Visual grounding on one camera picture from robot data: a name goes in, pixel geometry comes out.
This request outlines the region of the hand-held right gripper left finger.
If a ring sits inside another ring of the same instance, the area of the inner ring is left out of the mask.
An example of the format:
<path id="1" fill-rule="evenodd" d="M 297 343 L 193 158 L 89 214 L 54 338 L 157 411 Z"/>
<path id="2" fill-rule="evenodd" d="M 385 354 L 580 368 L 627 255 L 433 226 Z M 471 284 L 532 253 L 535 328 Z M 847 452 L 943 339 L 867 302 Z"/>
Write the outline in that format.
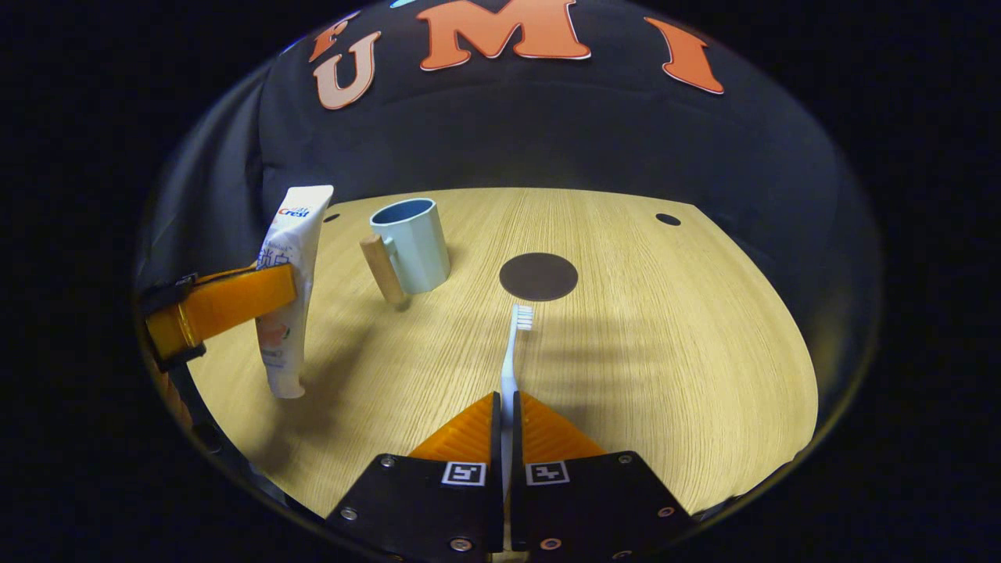
<path id="1" fill-rule="evenodd" d="M 460 455 L 373 457 L 325 527 L 397 562 L 490 562 L 504 549 L 499 393 L 443 426 L 476 446 Z"/>

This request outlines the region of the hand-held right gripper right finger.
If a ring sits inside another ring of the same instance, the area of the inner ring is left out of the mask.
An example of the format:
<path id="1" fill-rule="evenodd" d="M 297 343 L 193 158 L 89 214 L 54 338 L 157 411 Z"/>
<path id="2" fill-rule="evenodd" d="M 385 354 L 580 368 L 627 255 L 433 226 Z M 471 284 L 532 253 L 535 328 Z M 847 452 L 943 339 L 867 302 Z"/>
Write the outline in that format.
<path id="1" fill-rule="evenodd" d="M 635 451 L 529 462 L 526 398 L 514 393 L 511 548 L 528 562 L 637 562 L 697 521 Z"/>

